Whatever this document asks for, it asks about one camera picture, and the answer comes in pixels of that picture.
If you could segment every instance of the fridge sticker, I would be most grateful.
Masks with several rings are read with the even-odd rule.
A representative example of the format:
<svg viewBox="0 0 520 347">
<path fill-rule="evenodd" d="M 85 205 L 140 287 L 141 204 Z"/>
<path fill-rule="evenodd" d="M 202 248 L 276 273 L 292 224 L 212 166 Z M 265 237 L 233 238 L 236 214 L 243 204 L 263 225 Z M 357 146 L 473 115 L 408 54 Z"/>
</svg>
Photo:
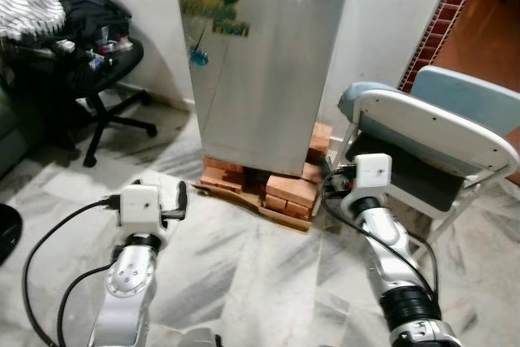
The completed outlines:
<svg viewBox="0 0 520 347">
<path fill-rule="evenodd" d="M 237 21 L 235 4 L 239 0 L 181 0 L 181 12 L 213 22 L 213 33 L 247 37 L 249 24 Z"/>
</svg>

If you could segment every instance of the mini fridge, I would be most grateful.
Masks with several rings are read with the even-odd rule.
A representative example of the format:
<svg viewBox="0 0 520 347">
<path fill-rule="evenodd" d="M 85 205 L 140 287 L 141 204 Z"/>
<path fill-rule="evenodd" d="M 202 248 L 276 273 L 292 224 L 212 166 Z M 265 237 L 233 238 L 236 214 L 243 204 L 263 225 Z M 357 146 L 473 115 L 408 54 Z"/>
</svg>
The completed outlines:
<svg viewBox="0 0 520 347">
<path fill-rule="evenodd" d="M 344 0 L 179 0 L 204 155 L 299 176 Z"/>
</svg>

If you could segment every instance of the chair caster wheel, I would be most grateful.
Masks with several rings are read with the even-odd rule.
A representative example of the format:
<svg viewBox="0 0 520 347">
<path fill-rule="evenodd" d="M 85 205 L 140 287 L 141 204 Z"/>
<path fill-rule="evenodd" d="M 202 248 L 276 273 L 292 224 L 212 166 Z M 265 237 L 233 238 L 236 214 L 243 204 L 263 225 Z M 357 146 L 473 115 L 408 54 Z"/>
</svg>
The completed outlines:
<svg viewBox="0 0 520 347">
<path fill-rule="evenodd" d="M 141 95 L 141 104 L 143 106 L 148 106 L 152 102 L 152 97 L 148 93 L 143 93 Z"/>
<path fill-rule="evenodd" d="M 146 134 L 148 134 L 148 136 L 150 136 L 150 137 L 157 136 L 157 127 L 155 125 L 150 126 L 149 128 L 146 129 Z"/>
<path fill-rule="evenodd" d="M 94 156 L 85 156 L 83 161 L 83 167 L 92 168 L 96 165 L 98 161 Z"/>
</svg>

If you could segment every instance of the chair base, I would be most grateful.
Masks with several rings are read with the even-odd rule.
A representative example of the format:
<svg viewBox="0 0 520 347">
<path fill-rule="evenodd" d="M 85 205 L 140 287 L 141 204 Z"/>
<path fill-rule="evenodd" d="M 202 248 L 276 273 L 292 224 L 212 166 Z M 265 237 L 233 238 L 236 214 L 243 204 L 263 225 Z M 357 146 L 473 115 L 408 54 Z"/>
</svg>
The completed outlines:
<svg viewBox="0 0 520 347">
<path fill-rule="evenodd" d="M 96 149 L 98 148 L 99 141 L 101 140 L 103 130 L 105 130 L 106 126 L 110 122 L 127 126 L 133 126 L 134 128 L 141 128 L 146 130 L 146 134 L 148 134 L 148 136 L 157 136 L 157 127 L 154 124 L 138 121 L 136 119 L 123 118 L 117 116 L 117 114 L 128 109 L 132 104 L 137 103 L 139 101 L 141 101 L 141 103 L 145 106 L 150 104 L 151 98 L 146 91 L 142 90 L 138 93 L 133 94 L 130 98 L 122 101 L 119 105 L 116 105 L 110 108 L 109 110 L 105 108 L 101 98 L 97 94 L 88 97 L 88 100 L 92 103 L 92 106 L 96 110 L 97 114 L 91 119 L 91 122 L 97 122 L 97 127 L 92 136 L 92 140 L 90 141 L 87 154 L 84 157 L 84 167 L 94 167 L 98 162 L 94 155 L 96 154 Z"/>
</svg>

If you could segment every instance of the cable connector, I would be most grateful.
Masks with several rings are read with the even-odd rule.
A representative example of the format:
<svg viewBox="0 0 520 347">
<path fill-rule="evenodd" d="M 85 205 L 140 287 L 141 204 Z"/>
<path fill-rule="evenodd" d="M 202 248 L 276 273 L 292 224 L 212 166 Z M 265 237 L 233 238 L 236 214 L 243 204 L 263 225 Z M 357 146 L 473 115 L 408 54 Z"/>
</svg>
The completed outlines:
<svg viewBox="0 0 520 347">
<path fill-rule="evenodd" d="M 121 211 L 121 196 L 119 194 L 112 194 L 102 199 L 102 204 L 107 210 Z"/>
</svg>

